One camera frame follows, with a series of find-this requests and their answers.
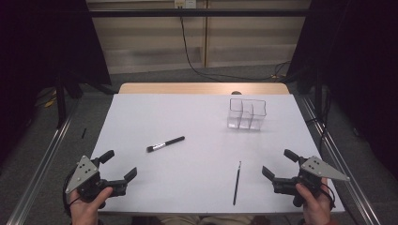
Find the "clear acrylic organizer box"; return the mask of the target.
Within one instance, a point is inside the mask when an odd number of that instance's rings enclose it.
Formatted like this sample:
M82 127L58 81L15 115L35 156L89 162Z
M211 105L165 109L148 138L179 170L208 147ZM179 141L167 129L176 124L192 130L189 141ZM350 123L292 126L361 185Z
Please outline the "clear acrylic organizer box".
M266 106L264 100L231 98L227 126L229 128L260 130L267 116Z

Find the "thick black makeup brush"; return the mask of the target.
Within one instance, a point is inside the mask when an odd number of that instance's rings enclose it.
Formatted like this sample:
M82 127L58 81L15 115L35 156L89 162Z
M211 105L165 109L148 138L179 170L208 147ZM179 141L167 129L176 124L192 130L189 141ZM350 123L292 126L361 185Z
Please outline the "thick black makeup brush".
M157 150L159 150L159 149L162 149L162 148L165 147L165 146L168 146L168 145L174 144L174 143L179 143L179 142L182 142L182 141L184 141L184 140L185 140L185 136L181 136L181 137L172 139L172 140L167 141L167 142L158 143L158 144L154 144L154 145L148 146L148 147L146 148L146 151L147 151L147 153L152 153L152 152L154 152L154 151L157 151Z

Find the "wooden table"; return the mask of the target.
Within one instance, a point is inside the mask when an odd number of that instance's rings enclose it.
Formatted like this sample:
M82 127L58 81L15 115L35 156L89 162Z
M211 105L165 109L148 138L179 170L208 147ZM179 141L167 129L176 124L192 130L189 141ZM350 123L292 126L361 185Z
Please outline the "wooden table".
M279 82L126 82L120 94L210 94L229 95L288 95L285 84Z

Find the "thin black makeup brush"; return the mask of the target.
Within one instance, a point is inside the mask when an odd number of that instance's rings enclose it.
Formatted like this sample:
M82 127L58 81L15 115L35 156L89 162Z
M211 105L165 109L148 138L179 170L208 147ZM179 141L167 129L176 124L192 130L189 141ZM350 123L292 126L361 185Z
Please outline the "thin black makeup brush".
M241 171L241 161L238 163L238 167L237 167L237 176L236 176L236 182L235 182L235 188L234 188L233 205L236 205L236 203L237 203L237 192L238 192L240 171Z

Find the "black stand post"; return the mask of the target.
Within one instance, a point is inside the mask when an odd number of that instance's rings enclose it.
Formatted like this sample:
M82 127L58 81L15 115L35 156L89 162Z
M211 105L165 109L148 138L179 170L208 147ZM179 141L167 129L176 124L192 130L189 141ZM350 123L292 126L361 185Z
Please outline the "black stand post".
M316 117L322 116L322 73L318 67L316 71L316 83L315 83L315 94L314 94L314 108Z
M56 89L56 100L57 100L57 109L58 109L57 127L61 128L67 118L64 85L62 82L62 74L61 73L59 73L56 77L55 89Z

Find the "person's right hand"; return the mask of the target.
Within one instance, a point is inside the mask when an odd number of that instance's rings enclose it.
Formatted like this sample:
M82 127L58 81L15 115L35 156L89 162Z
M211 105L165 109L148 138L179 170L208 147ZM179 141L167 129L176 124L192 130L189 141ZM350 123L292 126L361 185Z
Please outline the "person's right hand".
M296 189L305 200L303 216L306 221L330 220L330 199L323 193L317 198L302 184L296 184Z

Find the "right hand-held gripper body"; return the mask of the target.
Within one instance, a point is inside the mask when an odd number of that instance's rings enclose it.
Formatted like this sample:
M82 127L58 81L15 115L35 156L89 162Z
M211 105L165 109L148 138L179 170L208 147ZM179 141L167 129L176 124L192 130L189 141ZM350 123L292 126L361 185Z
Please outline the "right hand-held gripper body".
M301 183L311 191L314 197L318 197L321 193L325 193L321 188L323 177L346 182L350 181L347 175L339 172L316 156L308 158L299 157L298 165L299 171L297 176L292 178L278 178L275 176L271 181L275 193L292 195L294 197L293 204L296 207L301 207L305 202L296 190L297 183Z

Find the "black horizontal bar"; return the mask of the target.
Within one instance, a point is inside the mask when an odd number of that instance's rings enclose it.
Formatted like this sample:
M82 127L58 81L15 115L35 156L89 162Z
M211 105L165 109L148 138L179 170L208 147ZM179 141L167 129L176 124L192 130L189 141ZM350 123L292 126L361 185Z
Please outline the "black horizontal bar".
M92 17L305 17L309 9L90 9Z

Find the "white wall socket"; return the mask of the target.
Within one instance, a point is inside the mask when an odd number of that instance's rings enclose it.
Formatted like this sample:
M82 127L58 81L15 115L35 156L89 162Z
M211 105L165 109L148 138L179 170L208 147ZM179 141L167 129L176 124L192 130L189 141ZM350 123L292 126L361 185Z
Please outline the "white wall socket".
M175 0L175 8L196 8L196 0Z

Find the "metal floor rail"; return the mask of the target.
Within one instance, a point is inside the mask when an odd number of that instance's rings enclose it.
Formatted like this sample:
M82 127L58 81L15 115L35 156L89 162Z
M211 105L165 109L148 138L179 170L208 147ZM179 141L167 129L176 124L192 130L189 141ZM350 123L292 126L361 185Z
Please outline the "metal floor rail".
M70 122L80 101L72 104L65 121L61 124L60 128L55 130L54 136L47 147L44 156L42 157L33 177L30 179L27 188L25 189L22 197L16 204L11 216L6 225L23 225L31 207L38 196L43 181L48 173L48 170L54 160L55 155L68 132Z
M381 225L368 198L365 196L353 173L350 171L332 136L327 131L327 127L321 121L320 116L315 114L314 104L308 97L304 97L301 102L307 114L311 117L309 124L314 126L320 135L320 144L318 145L319 152L322 152L322 147L324 147L336 168L350 178L349 182L344 182L344 187L347 189L349 196L357 207L364 224Z

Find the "white table board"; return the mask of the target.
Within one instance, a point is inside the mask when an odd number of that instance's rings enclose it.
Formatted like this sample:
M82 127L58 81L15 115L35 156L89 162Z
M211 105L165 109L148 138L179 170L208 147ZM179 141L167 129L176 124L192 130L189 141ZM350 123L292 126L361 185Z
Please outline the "white table board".
M279 177L298 174L284 156L290 149L316 155L313 138L291 95L263 95L267 116L260 130L227 126L228 95L128 95L113 99L95 156L114 150L100 166L104 179L137 176L126 195L107 201L109 214L273 214L296 213L292 197L277 194L262 167ZM147 153L148 146L185 140ZM241 171L233 205L238 163Z

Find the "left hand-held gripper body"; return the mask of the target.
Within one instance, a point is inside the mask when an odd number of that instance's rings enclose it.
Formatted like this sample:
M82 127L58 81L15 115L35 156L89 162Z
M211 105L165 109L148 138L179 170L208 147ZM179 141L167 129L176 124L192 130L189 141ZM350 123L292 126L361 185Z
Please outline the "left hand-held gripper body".
M68 208L71 200L70 193L76 190L81 199L86 202L94 201L107 187L113 189L112 197L124 196L128 182L124 177L121 180L108 181L100 178L100 158L90 159L82 156L76 167L71 170L64 184L64 206Z

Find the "black curtain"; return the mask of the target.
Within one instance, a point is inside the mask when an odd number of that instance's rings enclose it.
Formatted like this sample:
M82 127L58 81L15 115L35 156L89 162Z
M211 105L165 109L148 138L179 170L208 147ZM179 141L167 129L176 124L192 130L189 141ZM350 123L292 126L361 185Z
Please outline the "black curtain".
M398 0L311 0L287 72L321 80L398 179Z
M58 81L111 82L86 0L0 0L0 164Z

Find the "person's left hand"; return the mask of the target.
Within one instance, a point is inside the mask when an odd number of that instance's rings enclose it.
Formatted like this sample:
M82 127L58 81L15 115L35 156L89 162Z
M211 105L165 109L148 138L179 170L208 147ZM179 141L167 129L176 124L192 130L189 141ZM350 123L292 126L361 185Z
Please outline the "person's left hand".
M83 202L79 193L73 190L70 194L70 212L72 225L98 225L100 206L110 197L113 189L105 188L92 202Z

